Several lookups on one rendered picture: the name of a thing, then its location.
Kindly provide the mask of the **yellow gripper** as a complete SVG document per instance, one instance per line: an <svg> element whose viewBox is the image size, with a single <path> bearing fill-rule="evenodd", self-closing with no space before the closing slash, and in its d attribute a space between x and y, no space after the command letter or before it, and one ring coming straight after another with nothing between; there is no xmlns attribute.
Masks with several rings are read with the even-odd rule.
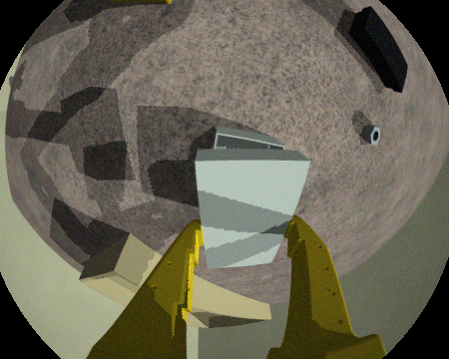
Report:
<svg viewBox="0 0 449 359"><path fill-rule="evenodd" d="M354 335L329 250L298 215L284 238L291 258L286 327L266 359L382 359L379 335ZM187 312L204 245L200 219L177 236L86 359L187 359Z"/></svg>

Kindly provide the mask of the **grey hex nut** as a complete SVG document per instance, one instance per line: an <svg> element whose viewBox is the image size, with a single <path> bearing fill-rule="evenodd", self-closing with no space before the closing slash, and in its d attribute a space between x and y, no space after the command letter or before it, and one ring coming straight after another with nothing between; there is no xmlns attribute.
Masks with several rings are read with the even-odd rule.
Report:
<svg viewBox="0 0 449 359"><path fill-rule="evenodd" d="M380 139L380 128L368 124L364 131L364 138L366 142L377 145Z"/></svg>

